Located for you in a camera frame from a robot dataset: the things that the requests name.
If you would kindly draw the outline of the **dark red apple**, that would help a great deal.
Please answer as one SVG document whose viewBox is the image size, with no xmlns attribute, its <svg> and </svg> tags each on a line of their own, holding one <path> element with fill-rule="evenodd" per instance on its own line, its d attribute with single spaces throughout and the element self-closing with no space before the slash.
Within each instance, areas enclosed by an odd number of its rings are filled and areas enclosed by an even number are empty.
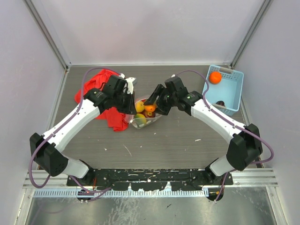
<svg viewBox="0 0 300 225">
<path fill-rule="evenodd" d="M 144 111 L 143 114 L 144 114 L 144 116 L 146 118 L 154 118 L 155 117 L 155 113 L 154 112 Z"/>
</svg>

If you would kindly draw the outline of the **orange fruit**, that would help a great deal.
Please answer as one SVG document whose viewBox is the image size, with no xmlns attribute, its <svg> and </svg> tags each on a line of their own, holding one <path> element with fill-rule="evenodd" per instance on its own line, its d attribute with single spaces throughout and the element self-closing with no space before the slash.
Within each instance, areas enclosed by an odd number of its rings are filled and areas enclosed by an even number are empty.
<svg viewBox="0 0 300 225">
<path fill-rule="evenodd" d="M 222 80 L 222 75 L 218 71 L 213 71 L 209 75 L 209 82 L 212 84 L 218 84 Z"/>
</svg>

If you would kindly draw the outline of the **dark plum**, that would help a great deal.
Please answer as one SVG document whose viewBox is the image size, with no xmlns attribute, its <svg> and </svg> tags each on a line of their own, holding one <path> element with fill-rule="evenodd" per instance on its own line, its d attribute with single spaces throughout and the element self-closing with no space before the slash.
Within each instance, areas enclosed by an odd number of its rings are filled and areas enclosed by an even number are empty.
<svg viewBox="0 0 300 225">
<path fill-rule="evenodd" d="M 220 106 L 225 106 L 224 101 L 217 101 L 216 104 L 217 104 L 217 105 L 220 105 Z"/>
</svg>

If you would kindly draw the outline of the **clear polka dot zip bag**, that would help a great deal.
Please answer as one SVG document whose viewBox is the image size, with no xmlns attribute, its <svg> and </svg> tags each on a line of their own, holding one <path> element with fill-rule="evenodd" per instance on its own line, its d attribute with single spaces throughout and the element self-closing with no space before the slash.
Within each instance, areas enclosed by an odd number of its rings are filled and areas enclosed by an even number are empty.
<svg viewBox="0 0 300 225">
<path fill-rule="evenodd" d="M 149 95 L 144 97 L 139 97 L 135 100 L 135 115 L 126 114 L 125 122 L 131 124 L 136 129 L 141 129 L 147 125 L 153 124 L 157 121 L 162 115 L 156 113 L 155 111 L 147 111 L 144 102 L 149 98 Z"/>
</svg>

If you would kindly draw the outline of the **orange green mango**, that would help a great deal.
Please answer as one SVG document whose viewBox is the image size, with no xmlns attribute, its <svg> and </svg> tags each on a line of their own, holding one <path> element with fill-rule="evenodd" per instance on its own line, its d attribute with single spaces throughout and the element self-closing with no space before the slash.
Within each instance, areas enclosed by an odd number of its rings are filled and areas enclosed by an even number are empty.
<svg viewBox="0 0 300 225">
<path fill-rule="evenodd" d="M 144 105 L 144 109 L 147 112 L 155 112 L 156 110 L 156 105 Z"/>
</svg>

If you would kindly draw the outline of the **red cloth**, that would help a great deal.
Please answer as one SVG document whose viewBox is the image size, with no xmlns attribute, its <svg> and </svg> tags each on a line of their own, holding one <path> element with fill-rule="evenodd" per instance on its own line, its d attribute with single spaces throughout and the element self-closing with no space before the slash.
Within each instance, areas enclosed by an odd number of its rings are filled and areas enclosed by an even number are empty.
<svg viewBox="0 0 300 225">
<path fill-rule="evenodd" d="M 91 79 L 84 83 L 83 94 L 92 88 L 102 89 L 104 83 L 106 83 L 112 75 L 118 75 L 117 72 L 113 72 L 110 69 L 102 69 Z M 115 107 L 105 110 L 102 114 L 96 117 L 97 120 L 106 120 L 109 128 L 112 128 L 114 132 L 125 131 L 128 128 L 128 122 L 125 121 L 125 114 L 117 111 Z"/>
</svg>

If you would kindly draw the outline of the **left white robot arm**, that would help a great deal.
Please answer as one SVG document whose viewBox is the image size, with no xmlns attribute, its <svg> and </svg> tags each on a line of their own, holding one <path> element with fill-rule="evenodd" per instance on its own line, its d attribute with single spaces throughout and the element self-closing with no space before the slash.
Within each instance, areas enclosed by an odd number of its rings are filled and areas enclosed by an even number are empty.
<svg viewBox="0 0 300 225">
<path fill-rule="evenodd" d="M 92 88 L 78 106 L 61 122 L 42 135 L 30 137 L 31 162 L 37 163 L 49 176 L 65 174 L 83 186 L 92 185 L 95 170 L 82 160 L 63 155 L 72 138 L 89 122 L 111 108 L 123 114 L 136 114 L 135 77 L 112 75 L 100 89 Z"/>
</svg>

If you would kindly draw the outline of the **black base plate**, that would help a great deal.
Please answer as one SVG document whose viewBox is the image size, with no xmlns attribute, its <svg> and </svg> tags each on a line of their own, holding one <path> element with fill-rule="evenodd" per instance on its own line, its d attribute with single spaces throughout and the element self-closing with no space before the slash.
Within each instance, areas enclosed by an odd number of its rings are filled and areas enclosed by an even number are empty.
<svg viewBox="0 0 300 225">
<path fill-rule="evenodd" d="M 83 186 L 95 186 L 97 190 L 112 188 L 115 191 L 164 190 L 167 185 L 172 191 L 202 190 L 207 186 L 233 185 L 231 174 L 226 178 L 209 175 L 203 169 L 96 169 L 91 172 L 89 183 L 79 180 Z"/>
</svg>

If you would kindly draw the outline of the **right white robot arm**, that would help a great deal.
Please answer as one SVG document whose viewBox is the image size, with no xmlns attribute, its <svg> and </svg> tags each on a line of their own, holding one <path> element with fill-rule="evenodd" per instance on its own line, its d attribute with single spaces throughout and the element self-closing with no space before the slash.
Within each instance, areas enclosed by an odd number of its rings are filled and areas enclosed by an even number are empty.
<svg viewBox="0 0 300 225">
<path fill-rule="evenodd" d="M 227 153 L 205 167 L 204 176 L 215 185 L 226 172 L 243 171 L 263 152 L 259 129 L 237 122 L 208 103 L 197 91 L 189 92 L 178 76 L 159 84 L 144 105 L 155 105 L 155 112 L 168 115 L 172 107 L 204 122 L 228 143 Z"/>
</svg>

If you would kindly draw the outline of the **light blue plastic basket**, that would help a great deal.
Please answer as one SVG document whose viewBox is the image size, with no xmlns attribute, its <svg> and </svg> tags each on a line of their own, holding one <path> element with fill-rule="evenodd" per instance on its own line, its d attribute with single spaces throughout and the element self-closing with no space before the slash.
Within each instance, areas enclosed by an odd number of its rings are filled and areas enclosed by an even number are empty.
<svg viewBox="0 0 300 225">
<path fill-rule="evenodd" d="M 244 74 L 241 71 L 211 65 L 206 78 L 208 79 L 213 72 L 219 72 L 222 75 L 221 81 L 218 84 L 205 83 L 202 92 L 211 104 L 216 104 L 218 101 L 224 102 L 225 105 L 218 106 L 218 109 L 232 116 L 240 107 Z"/>
</svg>

